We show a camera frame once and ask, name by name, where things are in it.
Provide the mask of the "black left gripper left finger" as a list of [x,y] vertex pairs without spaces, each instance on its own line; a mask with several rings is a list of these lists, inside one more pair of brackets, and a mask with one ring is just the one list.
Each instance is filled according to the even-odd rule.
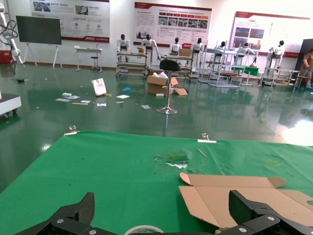
[[91,223],[95,216],[95,198],[88,192],[78,203],[60,207],[49,219],[18,232],[19,235],[111,235]]

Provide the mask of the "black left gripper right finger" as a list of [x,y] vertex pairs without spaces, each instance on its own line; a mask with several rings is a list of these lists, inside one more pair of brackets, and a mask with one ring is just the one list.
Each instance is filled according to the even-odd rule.
[[217,230],[218,235],[311,235],[313,229],[277,213],[268,204],[246,199],[237,190],[228,197],[229,214],[237,226]]

